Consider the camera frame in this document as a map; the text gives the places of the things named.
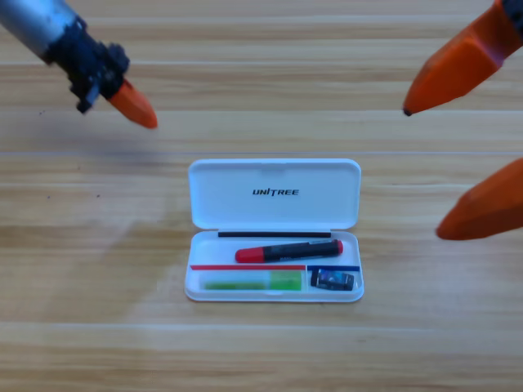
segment blue strip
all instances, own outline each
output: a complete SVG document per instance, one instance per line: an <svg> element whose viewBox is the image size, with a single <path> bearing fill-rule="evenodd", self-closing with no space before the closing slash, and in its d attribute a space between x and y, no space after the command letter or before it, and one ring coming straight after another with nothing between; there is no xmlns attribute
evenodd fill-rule
<svg viewBox="0 0 523 392"><path fill-rule="evenodd" d="M352 271L360 272L361 268L358 265L308 265L307 271L313 270L328 270L328 271Z"/></svg>

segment red marker cap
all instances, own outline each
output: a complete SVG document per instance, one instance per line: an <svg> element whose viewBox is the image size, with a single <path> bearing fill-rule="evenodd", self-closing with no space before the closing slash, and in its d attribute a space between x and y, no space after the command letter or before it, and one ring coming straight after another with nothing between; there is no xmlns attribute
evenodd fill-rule
<svg viewBox="0 0 523 392"><path fill-rule="evenodd" d="M236 261L239 263L263 263L263 247L253 247L251 249L240 249L236 252Z"/></svg>

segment open case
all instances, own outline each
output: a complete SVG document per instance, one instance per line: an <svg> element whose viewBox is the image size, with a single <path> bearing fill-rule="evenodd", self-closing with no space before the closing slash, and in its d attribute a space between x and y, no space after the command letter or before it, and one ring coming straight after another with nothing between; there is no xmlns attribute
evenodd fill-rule
<svg viewBox="0 0 523 392"><path fill-rule="evenodd" d="M189 168L193 222L186 295L195 301L353 302L364 294L360 166L350 159L204 159ZM240 249L342 243L321 258L240 264ZM330 281L345 279L343 289Z"/></svg>

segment white plastic case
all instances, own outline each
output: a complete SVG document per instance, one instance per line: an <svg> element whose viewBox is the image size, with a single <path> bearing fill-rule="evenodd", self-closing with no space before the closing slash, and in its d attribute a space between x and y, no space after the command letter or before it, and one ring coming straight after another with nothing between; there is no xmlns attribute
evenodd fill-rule
<svg viewBox="0 0 523 392"><path fill-rule="evenodd" d="M344 230L357 222L360 182L360 166L350 159L204 159L193 163L189 169L191 211L194 224L205 231L191 242L186 295L195 301L359 300L364 295L364 277L358 240ZM202 282L224 277L262 284L267 272L196 270L216 265L237 268L235 253L243 248L321 239L341 240L343 253L253 267L304 265L299 290L206 289ZM353 269L347 272L354 275L352 290L312 287L312 272L307 270L312 265Z"/></svg>

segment case lid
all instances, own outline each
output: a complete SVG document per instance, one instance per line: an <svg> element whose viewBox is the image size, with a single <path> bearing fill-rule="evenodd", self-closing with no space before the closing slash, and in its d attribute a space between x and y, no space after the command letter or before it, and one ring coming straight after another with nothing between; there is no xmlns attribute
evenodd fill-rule
<svg viewBox="0 0 523 392"><path fill-rule="evenodd" d="M361 169L350 159L204 159L189 182L201 229L323 231L358 220Z"/></svg>

